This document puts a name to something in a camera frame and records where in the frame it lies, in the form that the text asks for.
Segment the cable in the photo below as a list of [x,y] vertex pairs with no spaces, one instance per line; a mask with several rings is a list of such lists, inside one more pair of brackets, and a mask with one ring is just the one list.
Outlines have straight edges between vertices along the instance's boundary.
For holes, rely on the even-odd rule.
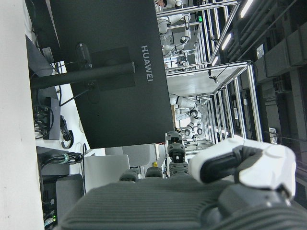
[[[50,133],[50,131],[51,131],[52,127],[53,127],[54,114],[53,114],[53,111],[52,111],[51,107],[49,107],[47,105],[34,104],[33,107],[47,108],[47,109],[50,110],[51,115],[52,115],[52,122],[51,122],[51,125],[50,125],[50,128],[49,128],[48,132],[46,134],[44,134],[43,136],[41,136],[41,137],[35,138],[37,140],[37,139],[41,139],[41,138],[46,137]],[[34,121],[41,121],[41,118],[38,118],[39,115],[40,115],[39,111],[34,113],[34,116],[37,116],[37,118],[36,117],[34,118]],[[35,127],[42,127],[42,126],[41,126],[40,123],[36,123]]]
[[78,95],[76,95],[76,96],[70,98],[69,100],[67,100],[66,102],[64,102],[63,104],[61,104],[61,101],[62,101],[62,88],[61,88],[61,86],[59,85],[59,106],[61,107],[61,106],[65,105],[65,104],[67,104],[68,102],[70,102],[70,101],[72,101],[73,99],[75,99],[75,98],[81,96],[82,94],[85,94],[86,92],[88,92],[88,91],[90,91],[90,90],[91,90],[91,89],[86,89],[86,90],[84,90],[83,92],[79,93]]
[[85,168],[84,168],[84,156],[87,154],[87,147],[86,144],[83,144],[83,186],[84,186],[84,194],[86,194],[86,188],[85,188]]
[[169,53],[173,52],[176,49],[176,45],[174,45],[174,48],[172,48],[170,51],[168,51],[164,56],[168,55]]
[[225,69],[223,69],[223,71],[219,73],[219,75],[217,75],[217,77],[215,78],[215,80],[217,80],[217,78],[218,78],[228,67],[229,67],[229,65],[226,66]]
[[48,156],[42,162],[42,169],[48,164],[77,164],[83,159],[82,153],[69,152],[58,156]]
[[167,21],[167,22],[171,23],[169,20],[167,20],[167,19],[165,19],[165,18],[160,18],[160,19],[158,19],[158,21],[159,21],[159,20],[164,20],[164,21],[162,21],[162,22],[158,23],[158,25],[160,25],[161,23],[163,23],[163,22],[165,22],[165,21]]

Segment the metal pole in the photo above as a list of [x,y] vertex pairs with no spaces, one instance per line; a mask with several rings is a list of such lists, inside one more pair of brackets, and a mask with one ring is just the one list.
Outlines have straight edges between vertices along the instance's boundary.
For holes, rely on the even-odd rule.
[[219,103],[220,103],[220,111],[221,111],[221,120],[223,123],[223,128],[224,128],[224,132],[225,132],[225,139],[227,139],[227,128],[226,128],[226,121],[225,121],[225,113],[224,113],[224,106],[223,106],[223,101],[222,101],[222,94],[219,91],[218,92],[219,95]]
[[205,135],[206,135],[206,139],[210,139],[210,136],[209,136],[209,126],[208,126],[208,117],[206,116],[205,117],[205,122],[204,122],[204,126],[205,126]]
[[210,129],[211,141],[215,144],[215,139],[214,139],[214,134],[213,134],[213,125],[212,125],[212,115],[210,111],[210,101],[208,101],[207,103],[207,109],[208,109],[209,127],[211,126],[211,129]]
[[260,124],[260,117],[258,111],[253,66],[249,65],[247,71],[248,71],[248,82],[249,82],[251,104],[253,107],[253,115],[254,115],[254,122],[256,128],[256,137],[257,141],[262,141],[261,124]]
[[197,45],[194,45],[195,47],[195,53],[194,53],[194,57],[195,57],[195,63],[198,64],[198,51],[197,51]]
[[205,117],[206,117],[206,126],[207,126],[207,133],[208,133],[208,138],[210,141],[212,141],[211,135],[210,135],[210,128],[209,128],[209,113],[208,113],[208,107],[205,106],[204,107],[204,111],[205,111]]
[[217,43],[217,45],[216,45],[216,47],[213,50],[213,53],[211,55],[210,64],[212,64],[213,59],[214,59],[215,55],[217,54],[218,49],[220,48],[222,42],[224,41],[224,37],[225,37],[225,35],[228,31],[229,26],[231,25],[231,22],[232,22],[235,14],[236,14],[236,11],[239,9],[239,6],[240,6],[240,4],[234,6],[233,9],[231,10],[230,15],[228,17],[228,20],[226,22],[226,25],[225,25],[222,33],[221,33],[220,39],[219,39],[219,41],[218,41],[218,43]]
[[[200,22],[189,23],[189,26],[199,25],[199,24],[200,24]],[[171,29],[183,28],[183,27],[186,27],[186,25],[185,25],[185,24],[182,24],[182,25],[172,25],[172,26],[168,26],[167,29],[168,29],[168,30],[171,30]]]
[[217,128],[218,128],[219,134],[220,134],[220,141],[222,141],[223,140],[223,135],[222,135],[222,128],[221,128],[220,111],[219,111],[219,106],[217,105],[216,94],[213,95],[213,98],[214,98],[214,104],[215,104]]
[[225,22],[227,22],[228,17],[229,17],[229,12],[228,12],[228,7],[227,6],[224,7],[224,16],[225,16]]
[[216,37],[217,39],[219,39],[221,36],[221,30],[220,30],[219,14],[217,12],[217,8],[214,8],[213,12],[214,12],[214,20],[215,20],[215,26],[216,26]]
[[218,143],[217,139],[217,133],[216,133],[216,124],[215,124],[215,116],[214,116],[214,110],[213,110],[213,102],[212,99],[210,99],[210,111],[211,111],[211,116],[212,116],[212,130],[214,132],[214,137],[215,137],[215,144]]
[[104,79],[128,73],[135,73],[134,62],[35,78],[30,81],[30,85],[31,89],[45,89],[56,85]]
[[199,50],[200,50],[200,55],[201,55],[201,63],[204,62],[204,55],[203,55],[203,49],[202,49],[202,42],[201,42],[201,36],[199,34],[198,36],[198,46],[199,46]]
[[207,55],[206,55],[206,50],[205,50],[205,43],[204,43],[204,39],[203,39],[203,32],[202,32],[202,25],[200,25],[200,30],[199,30],[199,33],[200,33],[200,40],[201,40],[201,50],[202,50],[202,53],[203,53],[203,62],[207,62]]
[[235,77],[234,84],[235,84],[235,91],[236,91],[236,105],[237,105],[237,110],[238,110],[238,115],[239,115],[241,135],[244,139],[246,139],[245,124],[244,124],[244,118],[243,118],[243,110],[242,110],[238,77]]
[[212,26],[212,20],[211,20],[211,14],[210,14],[210,10],[207,10],[207,14],[208,14],[208,23],[209,23],[209,31],[210,31],[210,38],[209,40],[211,41],[211,47],[212,47],[212,51],[214,51],[215,48],[215,43],[214,41],[211,39],[213,36],[213,26]]
[[228,115],[228,126],[230,130],[230,136],[233,138],[235,135],[234,131],[234,124],[232,123],[232,115],[231,115],[231,106],[229,101],[229,92],[228,92],[228,85],[226,85],[224,89],[224,98],[226,99],[226,108],[227,108],[227,115]]
[[219,8],[219,7],[224,7],[224,6],[232,6],[232,5],[237,5],[237,0],[225,0],[221,1],[218,4],[204,4],[198,6],[191,6],[191,7],[186,7],[183,9],[178,9],[178,10],[171,10],[171,11],[166,11],[166,12],[158,12],[157,17],[165,17],[165,16],[170,16],[170,15],[175,15],[175,14],[180,14],[180,13],[193,13],[196,11],[202,11],[202,10],[207,10],[207,9],[214,9],[214,8]]
[[203,28],[204,28],[204,31],[205,31],[205,37],[206,37],[206,45],[207,45],[207,53],[208,53],[208,60],[210,60],[211,58],[211,52],[210,52],[210,45],[209,45],[209,38],[208,38],[208,28],[207,28],[207,23],[206,23],[206,20],[205,20],[205,11],[201,11],[202,13],[202,24],[203,24]]

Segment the robot workstation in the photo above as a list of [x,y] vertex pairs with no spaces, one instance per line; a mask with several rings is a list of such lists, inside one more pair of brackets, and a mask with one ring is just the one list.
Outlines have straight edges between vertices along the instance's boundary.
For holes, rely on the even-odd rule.
[[[42,134],[58,125],[70,141],[57,156],[38,158],[45,229],[307,230],[307,212],[294,201],[298,155],[262,139],[256,64],[222,51],[249,0],[25,1],[39,34],[27,39],[28,52],[38,53],[28,55],[32,106],[37,117],[48,113]],[[30,66],[34,55],[47,61],[38,45],[53,54],[52,69]],[[44,106],[48,89],[55,97]],[[68,91],[73,97],[61,104]],[[37,150],[55,150],[60,138],[45,135]],[[53,189],[60,183],[73,192]]]

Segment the gray fabric surface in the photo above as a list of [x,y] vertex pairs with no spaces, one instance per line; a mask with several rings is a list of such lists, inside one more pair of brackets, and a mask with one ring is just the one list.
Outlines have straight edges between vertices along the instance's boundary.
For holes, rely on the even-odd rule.
[[80,199],[61,230],[200,229],[202,211],[229,184],[204,185],[189,175],[109,184]]

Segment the black cable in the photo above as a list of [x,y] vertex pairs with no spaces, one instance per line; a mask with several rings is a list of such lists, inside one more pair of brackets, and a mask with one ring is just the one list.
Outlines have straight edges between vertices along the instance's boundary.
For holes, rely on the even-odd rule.
[[217,78],[218,78],[228,67],[229,67],[229,65],[226,66],[225,69],[223,69],[223,71],[219,73],[219,75],[217,75],[217,77],[215,78],[215,80],[217,80]]
[[81,96],[82,94],[85,94],[85,93],[88,92],[88,91],[90,91],[90,89],[84,90],[83,92],[79,93],[78,95],[76,95],[76,96],[70,98],[69,100],[67,100],[66,102],[64,102],[63,104],[61,104],[61,101],[62,101],[62,88],[61,88],[61,86],[59,85],[59,106],[61,107],[61,106],[65,105],[65,104],[67,104],[68,102],[70,102],[70,101],[72,101],[73,99],[75,99],[75,98]]
[[53,111],[52,111],[51,107],[49,107],[47,105],[34,104],[33,107],[47,108],[47,109],[50,110],[51,115],[52,115],[52,122],[51,122],[51,125],[50,125],[50,128],[49,128],[48,132],[46,134],[44,134],[43,136],[41,136],[41,137],[35,138],[37,140],[37,139],[41,139],[41,138],[46,137],[50,133],[50,131],[51,131],[52,127],[53,127],[54,114],[53,114]]
[[[79,152],[69,152],[67,153],[67,161],[65,164],[77,164],[80,163],[83,159],[82,153]],[[42,169],[46,167],[48,164],[60,164],[65,161],[64,155],[58,155],[58,156],[48,156],[42,161]]]
[[83,144],[83,186],[84,186],[84,194],[86,194],[86,188],[85,188],[85,168],[84,168],[84,156],[87,154],[87,147],[86,144]]
[[230,63],[228,63],[228,65],[225,67],[225,69],[223,69],[223,71],[222,72],[220,72],[219,73],[219,75],[217,75],[217,77],[215,78],[215,79],[217,79],[229,66],[230,66],[230,64],[234,64],[234,63],[240,63],[240,62],[249,62],[250,64],[252,64],[252,62],[250,62],[250,61],[238,61],[238,62],[230,62]]
[[158,21],[159,21],[159,20],[164,20],[164,21],[162,21],[162,22],[158,23],[158,25],[160,25],[161,23],[163,23],[163,22],[165,22],[165,21],[167,21],[167,22],[171,23],[169,20],[167,20],[167,19],[165,19],[165,18],[160,18],[160,19],[158,19]]
[[168,55],[170,52],[174,51],[176,49],[176,45],[174,45],[175,47],[172,48],[170,51],[168,51],[166,54],[164,54],[164,56]]

